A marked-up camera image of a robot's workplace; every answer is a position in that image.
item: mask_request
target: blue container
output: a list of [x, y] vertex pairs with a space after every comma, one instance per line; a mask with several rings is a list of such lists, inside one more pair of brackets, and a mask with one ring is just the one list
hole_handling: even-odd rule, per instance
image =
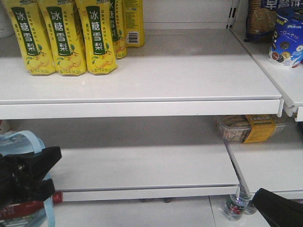
[[295, 68], [303, 59], [303, 8], [281, 8], [276, 13], [270, 61], [283, 68]]

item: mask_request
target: shelf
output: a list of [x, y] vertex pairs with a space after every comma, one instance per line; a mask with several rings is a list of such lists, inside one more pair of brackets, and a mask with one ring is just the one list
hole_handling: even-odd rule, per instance
[[237, 31], [235, 35], [282, 94], [285, 112], [289, 116], [296, 113], [296, 120], [303, 121], [303, 65], [300, 64], [294, 69], [278, 67], [268, 60], [270, 43], [244, 42], [245, 32], [243, 31]]
[[229, 221], [222, 214], [226, 197], [175, 198], [170, 203], [154, 199], [64, 202], [56, 205], [56, 226], [73, 227], [269, 227], [259, 212]]
[[252, 194], [264, 188], [288, 199], [301, 199], [302, 147], [302, 133], [294, 126], [262, 143], [229, 144], [229, 151]]
[[236, 193], [238, 178], [213, 117], [12, 121], [62, 159], [51, 174], [66, 201]]
[[280, 111], [281, 94], [227, 29], [147, 30], [106, 76], [31, 76], [14, 36], [0, 59], [0, 119]]

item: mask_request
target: water bottle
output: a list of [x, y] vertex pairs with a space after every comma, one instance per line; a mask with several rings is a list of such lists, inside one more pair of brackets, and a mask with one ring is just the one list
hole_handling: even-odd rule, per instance
[[240, 185], [239, 195], [233, 194], [229, 195], [223, 208], [224, 216], [231, 221], [239, 220], [243, 213], [245, 207], [250, 201], [250, 195], [246, 193], [243, 186]]
[[246, 215], [252, 215], [257, 212], [257, 208], [254, 206], [252, 201], [248, 203], [248, 205], [244, 209], [244, 214]]

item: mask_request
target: metal shelf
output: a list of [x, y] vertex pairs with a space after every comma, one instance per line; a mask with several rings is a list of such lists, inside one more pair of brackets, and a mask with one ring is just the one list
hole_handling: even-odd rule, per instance
[[264, 71], [271, 82], [282, 94], [284, 110], [289, 116], [296, 114], [296, 121], [303, 121], [303, 65], [295, 69], [284, 69], [272, 64], [268, 60], [269, 43], [245, 42], [245, 32], [234, 32], [254, 61]]
[[228, 150], [241, 180], [252, 195], [264, 188], [288, 199], [301, 199], [302, 146], [302, 133], [294, 125], [265, 142], [228, 144]]
[[212, 117], [126, 117], [12, 121], [46, 146], [66, 201], [235, 193], [238, 178]]
[[15, 37], [1, 39], [0, 119], [279, 113], [281, 94], [229, 30], [146, 34], [112, 73], [79, 77], [31, 76]]

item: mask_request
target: yellow juice bottle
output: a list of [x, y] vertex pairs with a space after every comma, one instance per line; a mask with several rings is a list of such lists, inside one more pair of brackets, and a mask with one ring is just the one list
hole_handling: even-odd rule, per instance
[[109, 0], [76, 0], [89, 72], [108, 74], [118, 67], [110, 28]]
[[143, 0], [124, 0], [126, 47], [141, 47], [145, 43]]
[[112, 29], [116, 57], [118, 59], [124, 58], [127, 52], [122, 0], [110, 0], [110, 27]]
[[79, 76], [87, 71], [80, 16], [74, 0], [38, 0], [51, 41], [58, 73]]
[[56, 72], [45, 23], [36, 0], [2, 0], [13, 24], [26, 69], [32, 75]]

